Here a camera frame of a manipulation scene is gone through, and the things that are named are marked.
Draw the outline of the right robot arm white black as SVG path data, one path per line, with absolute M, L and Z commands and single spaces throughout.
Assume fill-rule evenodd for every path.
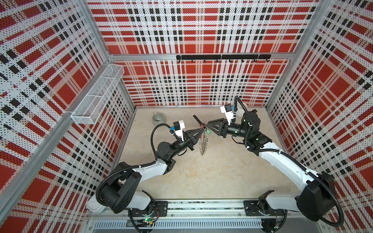
M 299 189 L 294 194 L 268 191 L 263 195 L 264 206 L 273 210 L 299 212 L 309 220 L 342 227 L 345 217 L 337 199 L 334 176 L 326 172 L 318 173 L 280 149 L 260 132 L 261 121 L 256 110 L 245 112 L 240 124 L 232 122 L 233 116 L 233 111 L 229 111 L 225 118 L 209 121 L 207 128 L 223 138 L 228 135 L 243 138 L 248 151 L 276 167 Z

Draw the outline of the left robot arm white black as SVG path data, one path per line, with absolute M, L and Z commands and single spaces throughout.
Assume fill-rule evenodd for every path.
M 108 207 L 115 214 L 127 210 L 129 213 L 140 211 L 144 216 L 152 215 L 156 209 L 155 199 L 146 191 L 139 191 L 139 184 L 169 173 L 176 163 L 174 157 L 193 150 L 206 129 L 200 127 L 183 131 L 170 127 L 169 130 L 176 139 L 173 143 L 161 142 L 153 147 L 153 162 L 133 166 L 119 163 L 99 184 L 96 193 L 86 203 L 87 209 L 101 213 Z

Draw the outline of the black wrist watch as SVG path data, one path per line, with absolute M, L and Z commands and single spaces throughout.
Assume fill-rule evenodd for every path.
M 206 124 L 202 123 L 202 121 L 196 115 L 193 115 L 193 117 L 198 122 L 198 124 L 200 125 L 200 127 L 202 127 L 202 128 L 206 127 Z

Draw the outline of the white ceramic mug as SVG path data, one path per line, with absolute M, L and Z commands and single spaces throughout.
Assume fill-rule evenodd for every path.
M 237 117 L 243 117 L 243 114 L 245 113 L 245 110 L 243 109 L 242 105 L 240 103 L 237 103 L 237 112 L 236 116 Z

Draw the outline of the grey ribbed ceramic cup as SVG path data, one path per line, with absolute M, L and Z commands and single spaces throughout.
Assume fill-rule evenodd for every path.
M 152 116 L 152 122 L 154 126 L 158 126 L 160 124 L 165 124 L 166 123 L 166 118 L 162 113 L 153 113 Z

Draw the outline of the white object beside base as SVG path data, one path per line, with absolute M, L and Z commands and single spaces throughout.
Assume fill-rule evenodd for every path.
M 91 211 L 92 213 L 94 214 L 99 214 L 101 213 L 103 210 L 105 210 L 106 206 L 100 204 L 97 199 L 96 199 L 96 196 L 92 196 L 88 202 L 86 203 L 86 207 L 89 211 Z

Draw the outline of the black hook rail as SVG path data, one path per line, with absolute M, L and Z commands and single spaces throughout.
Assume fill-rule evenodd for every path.
M 271 54 L 244 54 L 244 55 L 238 55 L 238 54 L 233 54 L 233 55 L 228 55 L 228 54 L 223 54 L 223 55 L 177 55 L 176 60 L 182 61 L 182 60 L 190 60 L 190 61 L 195 61 L 195 60 L 270 60 L 272 57 Z

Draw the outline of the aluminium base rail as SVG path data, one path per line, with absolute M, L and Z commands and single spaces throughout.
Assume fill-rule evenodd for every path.
M 332 233 L 325 223 L 314 222 L 299 212 L 259 212 L 257 199 L 156 200 L 151 233 L 262 233 L 277 225 L 280 233 Z

